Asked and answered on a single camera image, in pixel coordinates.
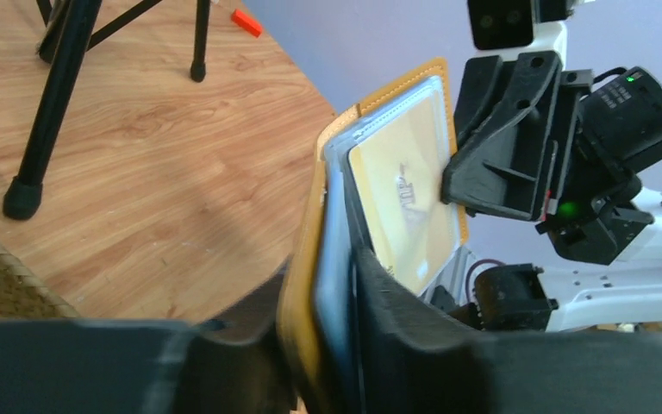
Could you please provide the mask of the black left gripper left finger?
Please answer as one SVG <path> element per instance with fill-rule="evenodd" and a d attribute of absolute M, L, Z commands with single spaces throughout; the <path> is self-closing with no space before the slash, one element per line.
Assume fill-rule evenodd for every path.
<path fill-rule="evenodd" d="M 0 322 L 0 413 L 287 413 L 277 273 L 193 325 L 179 320 Z"/>

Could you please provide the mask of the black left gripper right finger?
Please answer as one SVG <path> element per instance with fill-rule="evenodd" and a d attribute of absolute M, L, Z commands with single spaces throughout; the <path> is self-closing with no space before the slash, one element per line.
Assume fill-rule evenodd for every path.
<path fill-rule="evenodd" d="M 486 332 L 353 253 L 370 413 L 662 413 L 662 334 Z"/>

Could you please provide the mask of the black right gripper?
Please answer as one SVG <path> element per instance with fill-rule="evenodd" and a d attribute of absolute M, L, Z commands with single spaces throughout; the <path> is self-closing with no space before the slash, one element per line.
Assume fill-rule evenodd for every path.
<path fill-rule="evenodd" d="M 441 201 L 532 222 L 567 260 L 612 263 L 653 216 L 633 204 L 636 174 L 580 131 L 590 86 L 588 72 L 562 72 L 554 51 L 468 60 L 453 113 L 458 150 L 442 173 Z M 434 291 L 436 308 L 475 329 L 582 329 L 616 309 L 610 279 L 565 280 L 492 259 L 480 266 L 465 276 L 463 304 Z"/>

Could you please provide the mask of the beige illustrated card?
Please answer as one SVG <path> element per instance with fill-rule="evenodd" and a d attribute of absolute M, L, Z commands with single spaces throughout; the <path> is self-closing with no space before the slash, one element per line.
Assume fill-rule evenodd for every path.
<path fill-rule="evenodd" d="M 372 248 L 397 282 L 420 294 L 465 239 L 459 208 L 440 200 L 451 155 L 443 96 L 409 93 L 350 134 L 355 142 L 347 161 Z"/>

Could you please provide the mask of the yellow leather card holder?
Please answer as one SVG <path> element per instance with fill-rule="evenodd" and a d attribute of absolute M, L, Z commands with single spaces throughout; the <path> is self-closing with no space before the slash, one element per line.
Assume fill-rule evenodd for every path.
<path fill-rule="evenodd" d="M 456 151 L 447 63 L 418 66 L 319 135 L 278 306 L 279 341 L 311 413 L 452 413 L 470 329 L 421 301 L 465 243 L 440 201 Z"/>

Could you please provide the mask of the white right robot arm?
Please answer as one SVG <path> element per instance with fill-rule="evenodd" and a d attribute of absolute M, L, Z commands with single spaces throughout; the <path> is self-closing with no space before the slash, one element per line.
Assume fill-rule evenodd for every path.
<path fill-rule="evenodd" d="M 435 307 L 476 329 L 565 331 L 662 323 L 662 192 L 640 173 L 662 161 L 662 86 L 647 70 L 567 71 L 557 53 L 468 60 L 454 111 L 458 151 L 441 198 L 531 222 L 594 273 L 483 259 L 465 302 Z"/>

